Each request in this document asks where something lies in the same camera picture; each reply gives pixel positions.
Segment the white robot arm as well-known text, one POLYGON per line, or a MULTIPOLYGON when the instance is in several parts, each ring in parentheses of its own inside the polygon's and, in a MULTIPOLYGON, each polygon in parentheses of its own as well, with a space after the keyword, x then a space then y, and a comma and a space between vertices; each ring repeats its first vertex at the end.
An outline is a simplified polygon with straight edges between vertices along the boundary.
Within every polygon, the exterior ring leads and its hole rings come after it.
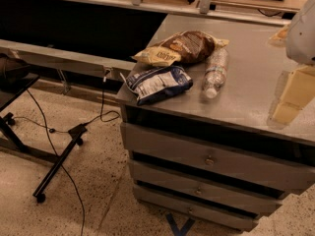
POLYGON ((284 47, 297 68, 288 74, 272 119, 289 124, 315 97, 315 0, 307 0, 288 25, 270 37, 273 46, 284 47))

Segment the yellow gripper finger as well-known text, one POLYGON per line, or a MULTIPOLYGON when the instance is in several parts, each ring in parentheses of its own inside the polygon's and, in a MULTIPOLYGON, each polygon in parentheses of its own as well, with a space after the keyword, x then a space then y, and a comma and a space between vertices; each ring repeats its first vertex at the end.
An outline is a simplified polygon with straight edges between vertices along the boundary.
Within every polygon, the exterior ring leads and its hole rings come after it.
POLYGON ((288 25, 285 25, 269 38, 269 43, 273 46, 285 47, 287 32, 288 25))
POLYGON ((315 97, 315 67, 299 65, 288 73, 279 103, 272 114, 272 119, 287 125, 315 97))

